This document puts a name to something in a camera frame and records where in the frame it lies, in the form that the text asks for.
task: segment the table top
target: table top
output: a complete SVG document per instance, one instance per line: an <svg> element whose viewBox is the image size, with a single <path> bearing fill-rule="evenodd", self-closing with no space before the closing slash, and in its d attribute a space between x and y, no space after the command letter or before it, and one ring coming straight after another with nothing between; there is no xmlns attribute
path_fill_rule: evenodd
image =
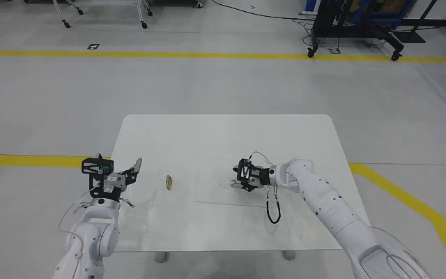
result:
<svg viewBox="0 0 446 279"><path fill-rule="evenodd" d="M114 169L139 157L143 163L137 182L122 195L135 208L121 207L116 251L340 249L299 194L279 189L282 219L273 225L266 188L231 188L232 167L253 151L274 164L312 159L315 173L369 223L329 116L129 115L114 148ZM253 163L267 167L257 155ZM171 190L166 175L173 179Z"/></svg>

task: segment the table leg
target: table leg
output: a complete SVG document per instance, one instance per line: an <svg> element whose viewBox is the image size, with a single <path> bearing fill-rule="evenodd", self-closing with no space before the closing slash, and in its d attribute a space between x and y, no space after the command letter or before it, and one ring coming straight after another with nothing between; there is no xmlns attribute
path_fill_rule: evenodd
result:
<svg viewBox="0 0 446 279"><path fill-rule="evenodd" d="M292 261L293 259L295 259L295 251L293 250L282 251L282 257L287 261Z"/></svg>
<svg viewBox="0 0 446 279"><path fill-rule="evenodd" d="M158 264L162 264L163 262L167 261L168 257L169 252L155 252L155 262Z"/></svg>

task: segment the yellow stripe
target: yellow stripe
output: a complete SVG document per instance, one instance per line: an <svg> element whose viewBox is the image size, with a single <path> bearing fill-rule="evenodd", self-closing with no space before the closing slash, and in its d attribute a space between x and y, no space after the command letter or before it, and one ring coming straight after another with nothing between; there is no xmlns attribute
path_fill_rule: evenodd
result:
<svg viewBox="0 0 446 279"><path fill-rule="evenodd" d="M376 173L366 165L359 163L349 163L349 165L353 174L362 175L364 178L370 180L370 182L376 184L384 191L398 199L400 202L403 202L412 210L418 212L421 216L431 221L433 227L437 231L438 236L440 237L440 240L446 248L446 219L443 217L443 215L441 215L441 213L437 212L435 209L432 209L424 202L419 201L416 197L413 197L411 194L388 181L386 178Z"/></svg>
<svg viewBox="0 0 446 279"><path fill-rule="evenodd" d="M0 166L7 167L80 167L81 161L87 157L74 156L26 156L26 155L0 155ZM415 212L431 221L440 240L446 247L446 219L436 210L424 202L419 201L405 190L388 181L366 165L349 163L353 174L360 174L370 182L376 184Z"/></svg>
<svg viewBox="0 0 446 279"><path fill-rule="evenodd" d="M113 58L202 58L202 59L278 59L310 60L306 54L274 53L201 53L201 52L62 52L62 51L0 51L0 56L64 56L64 57L113 57ZM316 55L316 61L391 61L388 56ZM446 57L401 57L400 62L446 63Z"/></svg>
<svg viewBox="0 0 446 279"><path fill-rule="evenodd" d="M83 159L77 156L28 156L1 155L0 166L4 167L81 167Z"/></svg>

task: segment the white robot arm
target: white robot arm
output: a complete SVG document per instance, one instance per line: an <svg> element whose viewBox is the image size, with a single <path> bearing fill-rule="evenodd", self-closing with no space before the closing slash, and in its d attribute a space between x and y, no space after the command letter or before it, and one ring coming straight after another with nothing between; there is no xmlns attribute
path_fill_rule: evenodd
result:
<svg viewBox="0 0 446 279"><path fill-rule="evenodd" d="M234 170L239 186L251 191L263 185L300 193L348 255L356 278L429 278L403 245L380 238L325 179L314 174L310 160L292 159L268 169L242 159Z"/></svg>
<svg viewBox="0 0 446 279"><path fill-rule="evenodd" d="M66 255L57 264L53 279L102 279L103 257L113 254L118 242L118 217L121 193L136 181L142 159L124 172L113 172L113 161L88 158L82 162L82 172L90 176L92 201L81 220L66 238Z"/></svg>

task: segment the concrete floor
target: concrete floor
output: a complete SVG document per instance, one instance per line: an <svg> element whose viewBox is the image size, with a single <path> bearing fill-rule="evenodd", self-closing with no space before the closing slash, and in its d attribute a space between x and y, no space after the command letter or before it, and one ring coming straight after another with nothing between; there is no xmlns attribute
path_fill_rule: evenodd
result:
<svg viewBox="0 0 446 279"><path fill-rule="evenodd" d="M257 13L295 17L302 1L224 0ZM305 54L300 25L229 10L208 1L153 7L143 30L131 1L61 5L0 2L0 50L242 52ZM445 56L446 31L421 31L426 45L406 56ZM326 40L318 54L336 45ZM390 56L362 40L341 40L345 55ZM129 114L328 114L349 162L368 166L446 216L446 65L358 61L137 59L0 56L0 153L109 156ZM446 274L446 250L431 223L355 176L372 225L395 234L433 278ZM49 278L63 252L57 223L86 190L78 169L0 168L0 274ZM79 213L69 216L66 226ZM115 253L106 278L352 278L341 250Z"/></svg>

